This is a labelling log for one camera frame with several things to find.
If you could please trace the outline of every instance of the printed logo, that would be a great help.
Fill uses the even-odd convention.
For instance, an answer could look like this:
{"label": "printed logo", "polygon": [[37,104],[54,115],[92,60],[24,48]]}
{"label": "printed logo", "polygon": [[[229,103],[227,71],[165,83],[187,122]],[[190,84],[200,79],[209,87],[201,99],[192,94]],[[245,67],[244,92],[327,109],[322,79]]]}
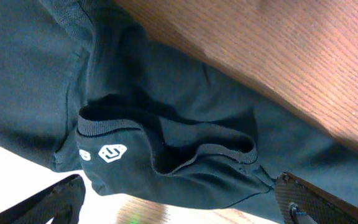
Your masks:
{"label": "printed logo", "polygon": [[91,160],[91,154],[85,150],[80,149],[80,156],[85,161]]}
{"label": "printed logo", "polygon": [[105,145],[99,151],[99,156],[107,163],[121,159],[127,151],[127,147],[122,144]]}

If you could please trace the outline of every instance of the white logo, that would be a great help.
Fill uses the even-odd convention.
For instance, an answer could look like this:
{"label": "white logo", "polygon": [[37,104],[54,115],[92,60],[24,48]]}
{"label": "white logo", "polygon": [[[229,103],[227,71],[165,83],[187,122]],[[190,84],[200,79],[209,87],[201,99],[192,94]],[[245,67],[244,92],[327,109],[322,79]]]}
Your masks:
{"label": "white logo", "polygon": [[105,145],[99,151],[99,156],[107,163],[121,159],[127,151],[127,147],[122,144]]}
{"label": "white logo", "polygon": [[85,150],[80,149],[80,156],[85,161],[91,160],[91,154]]}

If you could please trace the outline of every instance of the garment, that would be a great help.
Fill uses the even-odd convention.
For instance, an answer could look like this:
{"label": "garment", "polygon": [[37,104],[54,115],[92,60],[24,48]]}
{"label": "garment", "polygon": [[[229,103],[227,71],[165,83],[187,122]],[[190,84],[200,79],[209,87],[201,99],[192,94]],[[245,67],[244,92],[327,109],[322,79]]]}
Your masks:
{"label": "garment", "polygon": [[0,146],[100,195],[282,222],[289,171],[358,207],[358,154],[111,1],[0,0]]}

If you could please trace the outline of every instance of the black garment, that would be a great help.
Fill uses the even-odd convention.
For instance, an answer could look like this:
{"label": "black garment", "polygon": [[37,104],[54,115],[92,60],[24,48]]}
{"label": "black garment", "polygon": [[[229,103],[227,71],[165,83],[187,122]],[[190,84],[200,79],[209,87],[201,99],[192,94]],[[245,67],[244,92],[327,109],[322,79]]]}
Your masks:
{"label": "black garment", "polygon": [[0,146],[84,169],[101,195],[282,222],[273,180],[289,171],[358,207],[358,154],[111,1],[0,0]]}

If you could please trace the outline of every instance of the wooden floor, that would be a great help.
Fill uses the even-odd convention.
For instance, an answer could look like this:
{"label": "wooden floor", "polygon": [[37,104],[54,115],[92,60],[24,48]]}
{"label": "wooden floor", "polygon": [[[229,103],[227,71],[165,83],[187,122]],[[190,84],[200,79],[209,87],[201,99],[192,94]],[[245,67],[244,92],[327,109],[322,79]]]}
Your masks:
{"label": "wooden floor", "polygon": [[[118,0],[152,39],[204,60],[358,150],[358,0]],[[0,211],[68,174],[0,148]],[[263,223],[235,210],[189,210],[88,192],[90,223]]]}

